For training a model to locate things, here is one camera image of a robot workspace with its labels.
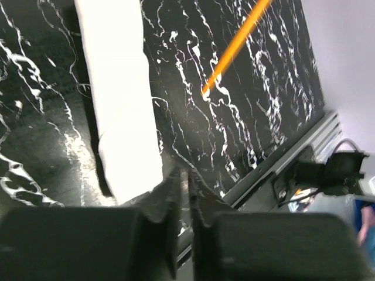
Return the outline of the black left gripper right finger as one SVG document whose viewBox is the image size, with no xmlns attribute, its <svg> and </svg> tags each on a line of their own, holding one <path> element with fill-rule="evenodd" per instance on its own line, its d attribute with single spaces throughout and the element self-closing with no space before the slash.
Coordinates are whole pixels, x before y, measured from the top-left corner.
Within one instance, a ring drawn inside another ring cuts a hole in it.
<svg viewBox="0 0 375 281">
<path fill-rule="evenodd" d="M 220 246 L 216 222 L 222 213 L 235 212 L 211 190 L 196 170 L 188 174 L 190 218 L 193 231 L 192 260 L 195 278 L 219 278 Z"/>
</svg>

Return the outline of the white cloth napkin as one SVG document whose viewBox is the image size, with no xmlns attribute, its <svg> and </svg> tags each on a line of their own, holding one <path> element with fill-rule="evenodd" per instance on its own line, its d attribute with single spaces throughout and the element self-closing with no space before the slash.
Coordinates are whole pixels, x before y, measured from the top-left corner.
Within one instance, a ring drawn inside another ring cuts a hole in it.
<svg viewBox="0 0 375 281">
<path fill-rule="evenodd" d="M 138 1 L 76 1 L 110 191 L 126 203 L 163 180 Z"/>
</svg>

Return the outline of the orange plastic spoon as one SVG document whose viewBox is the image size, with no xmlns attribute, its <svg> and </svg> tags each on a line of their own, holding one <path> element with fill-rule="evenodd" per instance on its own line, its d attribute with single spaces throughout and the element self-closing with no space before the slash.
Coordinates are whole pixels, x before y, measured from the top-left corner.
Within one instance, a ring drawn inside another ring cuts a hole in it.
<svg viewBox="0 0 375 281">
<path fill-rule="evenodd" d="M 230 44 L 223 52 L 221 58 L 218 60 L 214 71 L 201 90 L 201 96 L 207 95 L 208 92 L 214 87 L 218 77 L 225 74 L 227 69 L 237 57 L 239 51 L 244 46 L 248 36 L 251 35 L 251 33 L 257 27 L 257 24 L 271 3 L 272 1 L 270 0 L 260 0 L 255 4 L 241 28 L 239 28 L 235 36 L 232 38 Z"/>
</svg>

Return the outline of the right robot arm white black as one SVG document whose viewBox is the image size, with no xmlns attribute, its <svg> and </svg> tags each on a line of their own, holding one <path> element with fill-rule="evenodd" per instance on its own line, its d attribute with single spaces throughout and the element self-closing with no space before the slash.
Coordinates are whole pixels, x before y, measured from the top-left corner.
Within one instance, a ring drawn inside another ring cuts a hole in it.
<svg viewBox="0 0 375 281">
<path fill-rule="evenodd" d="M 299 160 L 292 168 L 292 178 L 297 184 L 313 187 L 327 196 L 363 196 L 360 181 L 366 173 L 362 166 L 369 157 L 361 151 L 343 151 L 333 153 L 325 163 Z"/>
</svg>

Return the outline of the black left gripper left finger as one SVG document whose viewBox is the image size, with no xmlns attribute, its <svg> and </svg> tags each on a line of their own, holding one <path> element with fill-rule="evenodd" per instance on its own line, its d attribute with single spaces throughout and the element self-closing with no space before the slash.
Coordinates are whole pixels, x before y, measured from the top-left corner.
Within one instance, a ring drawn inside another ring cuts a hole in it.
<svg viewBox="0 0 375 281">
<path fill-rule="evenodd" d="M 120 278 L 175 278 L 180 168 L 135 204 L 122 209 Z"/>
</svg>

